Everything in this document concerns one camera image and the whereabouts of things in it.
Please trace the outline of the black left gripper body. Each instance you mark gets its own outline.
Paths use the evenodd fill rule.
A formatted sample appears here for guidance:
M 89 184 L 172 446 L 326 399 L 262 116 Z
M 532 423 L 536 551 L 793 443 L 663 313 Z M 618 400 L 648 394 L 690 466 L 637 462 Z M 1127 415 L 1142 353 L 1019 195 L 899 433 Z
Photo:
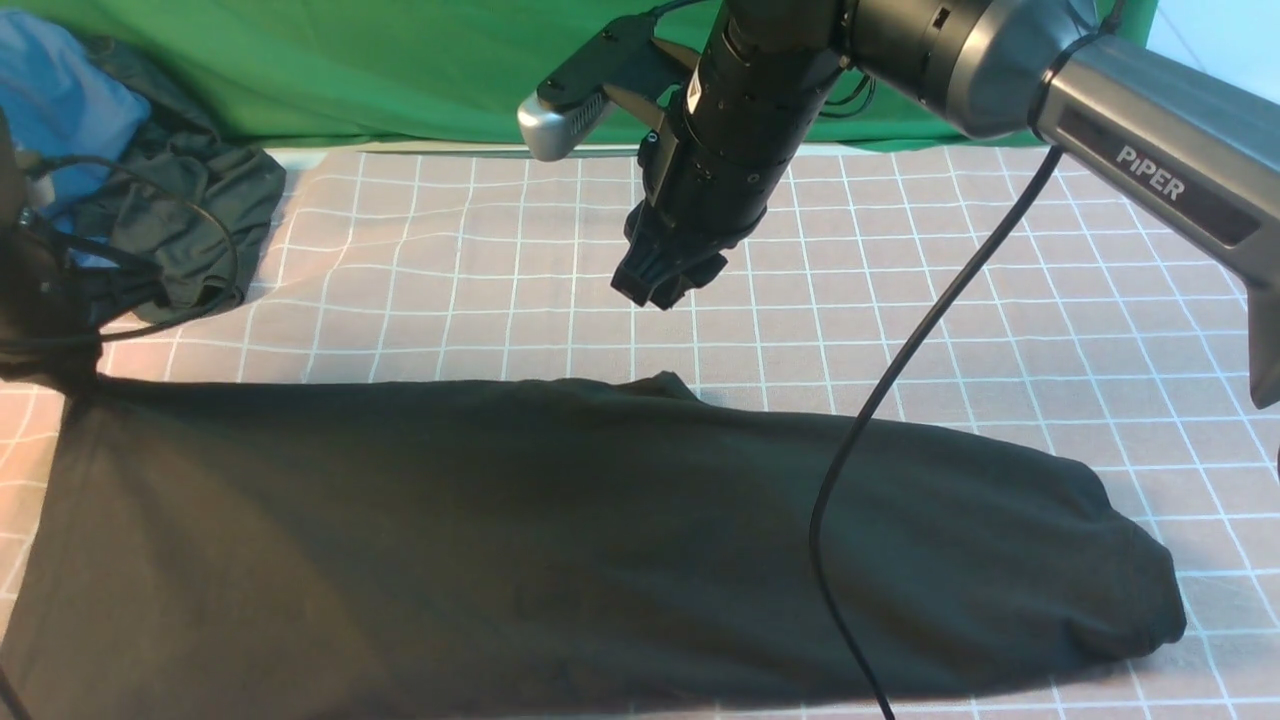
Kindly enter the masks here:
M 35 208 L 1 120 L 3 379 L 67 396 L 99 383 L 101 328 L 165 292 L 159 265 L 59 231 Z

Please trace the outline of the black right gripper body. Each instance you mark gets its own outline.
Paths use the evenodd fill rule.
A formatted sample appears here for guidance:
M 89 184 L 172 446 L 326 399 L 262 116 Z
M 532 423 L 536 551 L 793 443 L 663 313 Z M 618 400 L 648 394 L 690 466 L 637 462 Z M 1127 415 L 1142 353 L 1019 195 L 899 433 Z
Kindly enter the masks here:
M 612 288 L 637 306 L 669 310 L 713 282 L 726 251 L 762 223 L 800 140 L 795 108 L 690 111 L 675 101 L 639 149 L 644 196 L 625 220 L 628 247 Z

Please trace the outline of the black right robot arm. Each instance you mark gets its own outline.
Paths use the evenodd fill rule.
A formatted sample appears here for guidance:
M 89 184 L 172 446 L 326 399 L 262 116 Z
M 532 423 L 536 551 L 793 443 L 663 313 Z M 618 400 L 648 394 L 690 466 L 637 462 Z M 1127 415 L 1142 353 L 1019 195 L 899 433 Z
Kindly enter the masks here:
M 1277 106 L 1106 35 L 1091 1 L 726 1 L 655 137 L 612 284 L 709 283 L 847 70 L 969 138 L 1029 131 L 1245 287 L 1251 397 L 1277 402 Z

